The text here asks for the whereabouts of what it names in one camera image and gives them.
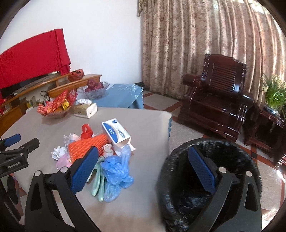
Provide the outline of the blue white cardboard box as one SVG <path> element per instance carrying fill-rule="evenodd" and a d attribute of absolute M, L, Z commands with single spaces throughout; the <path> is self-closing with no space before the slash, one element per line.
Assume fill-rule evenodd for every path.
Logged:
<path fill-rule="evenodd" d="M 101 125 L 115 149 L 121 149 L 131 143 L 131 135 L 116 118 L 104 121 Z"/>

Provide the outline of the blue covered side table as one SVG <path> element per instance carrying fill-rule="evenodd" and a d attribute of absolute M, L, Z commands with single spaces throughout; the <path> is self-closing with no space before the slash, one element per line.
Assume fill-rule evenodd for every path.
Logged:
<path fill-rule="evenodd" d="M 137 84 L 111 84 L 104 96 L 93 102 L 98 107 L 143 109 L 143 90 Z"/>

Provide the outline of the glass fruit bowl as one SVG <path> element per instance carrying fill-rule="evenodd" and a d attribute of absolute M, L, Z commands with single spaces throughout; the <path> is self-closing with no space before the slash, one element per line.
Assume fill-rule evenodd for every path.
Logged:
<path fill-rule="evenodd" d="M 82 99 L 89 99 L 89 100 L 96 100 L 99 98 L 102 98 L 110 84 L 108 82 L 100 82 L 100 84 L 103 85 L 103 88 L 91 90 L 89 92 L 86 92 L 85 89 L 87 89 L 87 85 L 84 85 L 83 87 L 77 88 L 78 96 Z"/>

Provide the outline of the gold tissue box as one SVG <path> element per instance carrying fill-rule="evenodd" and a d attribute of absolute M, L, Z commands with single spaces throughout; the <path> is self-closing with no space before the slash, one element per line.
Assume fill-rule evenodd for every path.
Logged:
<path fill-rule="evenodd" d="M 73 107 L 73 114 L 76 117 L 90 119 L 98 111 L 97 104 L 89 99 L 79 99 Z"/>

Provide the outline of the wooden tv cabinet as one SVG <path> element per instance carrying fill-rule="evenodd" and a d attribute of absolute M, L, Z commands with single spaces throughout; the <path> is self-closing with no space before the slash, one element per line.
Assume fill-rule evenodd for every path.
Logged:
<path fill-rule="evenodd" d="M 1 115 L 1 135 L 3 135 L 14 123 L 26 114 L 27 102 L 31 99 L 41 101 L 43 94 L 55 97 L 61 90 L 77 89 L 87 84 L 89 79 L 100 82 L 100 74 L 86 74 L 78 81 L 70 82 L 68 75 L 59 74 L 48 75 L 25 86 L 18 94 L 7 99 L 1 104 L 1 109 L 8 111 Z"/>

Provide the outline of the glass snack bowl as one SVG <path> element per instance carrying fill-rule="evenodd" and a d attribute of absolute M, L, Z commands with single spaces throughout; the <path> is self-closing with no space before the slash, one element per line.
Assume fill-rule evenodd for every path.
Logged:
<path fill-rule="evenodd" d="M 46 101 L 45 104 L 39 104 L 37 112 L 46 118 L 61 119 L 73 108 L 77 95 L 75 89 L 64 90 L 56 98 Z"/>

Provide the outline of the pink face mask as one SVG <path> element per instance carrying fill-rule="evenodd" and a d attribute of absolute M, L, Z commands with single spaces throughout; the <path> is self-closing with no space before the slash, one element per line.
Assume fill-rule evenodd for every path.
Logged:
<path fill-rule="evenodd" d="M 69 168 L 72 165 L 70 155 L 68 153 L 62 155 L 56 163 L 56 168 L 59 171 L 62 167 Z"/>

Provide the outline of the red cloth cover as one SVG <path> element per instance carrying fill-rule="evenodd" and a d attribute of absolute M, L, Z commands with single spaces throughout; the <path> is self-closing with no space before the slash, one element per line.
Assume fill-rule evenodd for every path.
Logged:
<path fill-rule="evenodd" d="M 63 29 L 38 34 L 1 53 L 1 89 L 51 72 L 70 72 Z"/>

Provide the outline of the green potted plant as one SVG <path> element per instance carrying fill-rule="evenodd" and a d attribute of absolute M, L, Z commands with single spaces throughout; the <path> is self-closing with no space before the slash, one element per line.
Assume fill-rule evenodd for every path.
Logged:
<path fill-rule="evenodd" d="M 279 75 L 262 75 L 265 105 L 275 115 L 280 114 L 285 105 L 285 81 Z"/>

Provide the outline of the red apples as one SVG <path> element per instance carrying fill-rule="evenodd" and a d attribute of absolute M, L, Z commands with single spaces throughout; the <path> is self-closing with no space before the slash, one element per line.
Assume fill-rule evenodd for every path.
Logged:
<path fill-rule="evenodd" d="M 88 80 L 87 82 L 87 88 L 85 89 L 85 92 L 90 92 L 93 90 L 103 89 L 104 85 L 101 82 L 96 82 L 93 79 Z"/>

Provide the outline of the red plastic bag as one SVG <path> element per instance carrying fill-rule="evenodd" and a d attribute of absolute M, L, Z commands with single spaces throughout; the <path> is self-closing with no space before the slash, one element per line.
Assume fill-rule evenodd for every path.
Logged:
<path fill-rule="evenodd" d="M 81 139 L 89 139 L 92 138 L 93 131 L 91 127 L 88 124 L 82 125 L 82 133 L 81 133 Z"/>

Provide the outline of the orange foam fruit net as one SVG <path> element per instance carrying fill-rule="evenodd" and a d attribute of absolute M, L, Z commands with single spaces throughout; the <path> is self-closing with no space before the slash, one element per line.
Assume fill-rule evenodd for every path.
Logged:
<path fill-rule="evenodd" d="M 68 152 L 73 163 L 78 158 L 83 158 L 91 147 L 96 147 L 99 156 L 103 156 L 102 147 L 109 141 L 105 134 L 100 134 L 89 139 L 81 139 L 68 145 Z"/>

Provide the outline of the red basket on cabinet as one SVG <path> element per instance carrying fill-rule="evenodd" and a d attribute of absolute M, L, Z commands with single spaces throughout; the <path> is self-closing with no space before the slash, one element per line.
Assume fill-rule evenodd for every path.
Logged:
<path fill-rule="evenodd" d="M 84 76 L 83 69 L 78 69 L 78 70 L 71 72 L 67 78 L 70 82 L 74 82 L 74 81 L 78 81 L 78 80 L 82 79 L 83 76 Z"/>

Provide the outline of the green rubber glove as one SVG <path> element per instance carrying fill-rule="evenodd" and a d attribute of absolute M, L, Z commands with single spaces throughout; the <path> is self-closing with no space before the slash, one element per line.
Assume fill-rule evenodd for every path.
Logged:
<path fill-rule="evenodd" d="M 91 194 L 92 196 L 96 196 L 99 202 L 103 202 L 104 200 L 105 176 L 103 175 L 101 169 L 101 163 L 104 160 L 104 157 L 99 157 L 96 165 L 94 166 L 86 181 L 87 183 L 89 183 L 91 181 L 91 178 L 93 177 Z"/>

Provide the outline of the blue plastic glove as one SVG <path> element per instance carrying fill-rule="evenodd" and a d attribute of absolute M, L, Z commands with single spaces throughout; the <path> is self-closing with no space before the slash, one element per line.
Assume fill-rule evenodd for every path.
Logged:
<path fill-rule="evenodd" d="M 105 177 L 104 201 L 114 201 L 124 188 L 129 188 L 134 183 L 134 178 L 129 174 L 129 160 L 131 147 L 125 145 L 121 154 L 105 158 L 100 164 Z"/>

